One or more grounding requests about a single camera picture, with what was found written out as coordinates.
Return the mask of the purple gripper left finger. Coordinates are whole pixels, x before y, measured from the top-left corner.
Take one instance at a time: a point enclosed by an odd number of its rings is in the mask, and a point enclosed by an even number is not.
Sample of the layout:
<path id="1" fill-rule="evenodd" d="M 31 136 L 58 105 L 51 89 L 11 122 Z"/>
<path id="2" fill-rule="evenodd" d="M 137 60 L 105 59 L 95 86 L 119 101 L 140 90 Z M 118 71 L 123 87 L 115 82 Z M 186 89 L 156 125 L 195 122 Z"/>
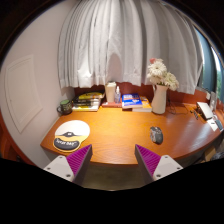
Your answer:
<path id="1" fill-rule="evenodd" d="M 92 157 L 92 145 L 68 156 L 59 155 L 44 170 L 73 183 L 82 183 Z"/>

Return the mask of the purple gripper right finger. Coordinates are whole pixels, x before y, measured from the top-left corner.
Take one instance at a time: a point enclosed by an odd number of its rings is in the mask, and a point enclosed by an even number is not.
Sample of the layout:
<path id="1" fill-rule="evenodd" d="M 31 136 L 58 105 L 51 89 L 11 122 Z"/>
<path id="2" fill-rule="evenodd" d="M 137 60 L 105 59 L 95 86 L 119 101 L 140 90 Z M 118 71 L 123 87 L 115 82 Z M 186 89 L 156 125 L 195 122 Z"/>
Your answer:
<path id="1" fill-rule="evenodd" d="M 159 156 L 149 149 L 135 145 L 135 157 L 145 183 L 151 183 L 182 169 L 169 155 Z"/>

